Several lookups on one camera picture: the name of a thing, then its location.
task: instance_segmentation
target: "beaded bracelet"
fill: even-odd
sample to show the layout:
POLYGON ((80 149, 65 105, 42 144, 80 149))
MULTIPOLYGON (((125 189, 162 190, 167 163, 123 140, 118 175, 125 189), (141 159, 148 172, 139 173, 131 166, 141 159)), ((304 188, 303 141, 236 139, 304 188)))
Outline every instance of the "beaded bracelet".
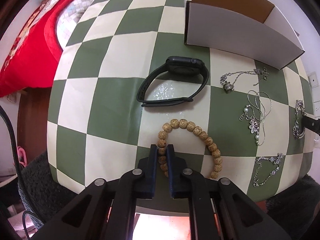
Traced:
POLYGON ((179 127, 192 132, 195 136, 203 140, 208 146, 208 149, 214 158, 214 169, 208 179, 217 179, 219 176, 219 171, 222 170, 222 158, 220 157, 220 151, 217 148, 217 145, 213 142, 212 138, 208 136, 207 132, 203 131, 200 126, 196 126, 194 122, 188 122, 186 119, 181 119, 180 121, 178 121, 178 119, 172 119, 170 123, 166 122, 162 126, 163 131, 158 133, 158 162, 160 163, 161 170, 164 171, 164 174, 168 177, 168 167, 165 156, 165 147, 167 145, 167 141, 165 139, 172 129, 177 129, 179 127))

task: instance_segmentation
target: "cardboard box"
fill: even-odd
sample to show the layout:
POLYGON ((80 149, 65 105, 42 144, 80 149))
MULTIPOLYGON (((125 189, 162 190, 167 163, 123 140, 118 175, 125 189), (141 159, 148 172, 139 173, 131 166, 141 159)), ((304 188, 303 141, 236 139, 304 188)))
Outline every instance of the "cardboard box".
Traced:
POLYGON ((229 51, 282 69, 304 53, 268 0, 185 0, 185 43, 229 51))

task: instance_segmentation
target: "table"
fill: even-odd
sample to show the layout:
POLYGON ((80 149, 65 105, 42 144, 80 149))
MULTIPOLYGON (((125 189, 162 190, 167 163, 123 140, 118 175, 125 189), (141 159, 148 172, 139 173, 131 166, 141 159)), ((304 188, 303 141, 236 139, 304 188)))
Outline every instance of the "table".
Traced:
MULTIPOLYGON (((302 61, 298 58, 277 70, 247 57, 183 41, 184 0, 95 0, 91 4, 68 41, 52 87, 47 146, 55 181, 79 193, 96 178, 119 178, 148 155, 162 124, 172 118, 185 118, 208 131, 223 159, 219 178, 230 178, 254 201, 283 191, 309 171, 314 133, 306 130, 300 140, 292 133, 297 99, 304 100, 308 116, 313 117, 302 61), (192 103, 142 108, 136 101, 137 90, 168 56, 203 60, 210 72, 208 83, 192 103), (268 80, 258 86, 253 86, 258 77, 251 75, 242 75, 230 94, 220 85, 225 73, 263 67, 269 72, 268 80), (265 121, 266 139, 259 147, 248 123, 239 120, 251 89, 266 92, 272 100, 265 121), (278 153, 285 155, 280 170, 265 185, 253 187, 255 160, 278 153)), ((197 78, 182 82, 165 74, 153 82, 147 98, 189 96, 199 83, 197 78)), ((267 98, 261 101, 270 104, 267 98)), ((174 144, 176 155, 185 158, 190 168, 209 176, 212 156, 201 140, 178 129, 169 134, 167 142, 174 144)), ((260 181, 272 166, 263 164, 260 181)), ((142 212, 153 214, 188 212, 187 200, 169 198, 168 179, 159 167, 155 198, 138 200, 137 205, 142 212)))

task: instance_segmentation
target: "red blanket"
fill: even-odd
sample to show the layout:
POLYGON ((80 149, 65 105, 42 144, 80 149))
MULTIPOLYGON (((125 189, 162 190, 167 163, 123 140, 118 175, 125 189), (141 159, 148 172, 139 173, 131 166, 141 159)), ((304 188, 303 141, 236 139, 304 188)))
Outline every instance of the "red blanket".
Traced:
POLYGON ((55 27, 60 12, 73 0, 59 0, 29 31, 6 67, 0 71, 0 97, 26 87, 52 87, 62 54, 55 27))

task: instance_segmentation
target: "metal screw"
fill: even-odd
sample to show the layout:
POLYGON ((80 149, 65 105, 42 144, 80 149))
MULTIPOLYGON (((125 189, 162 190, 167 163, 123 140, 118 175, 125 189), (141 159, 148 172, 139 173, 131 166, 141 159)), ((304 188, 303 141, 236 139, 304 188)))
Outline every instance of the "metal screw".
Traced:
POLYGON ((192 174, 192 169, 186 168, 186 169, 184 169, 182 172, 183 172, 183 174, 185 174, 185 175, 190 175, 190 174, 192 174))
POLYGON ((96 186, 102 186, 102 185, 104 184, 104 179, 96 179, 96 180, 94 181, 94 184, 95 184, 96 186))
POLYGON ((142 174, 142 170, 141 169, 134 169, 132 171, 132 173, 133 173, 133 175, 140 175, 140 174, 142 174))
POLYGON ((220 179, 221 184, 223 185, 229 185, 230 184, 230 179, 228 178, 222 178, 220 179))

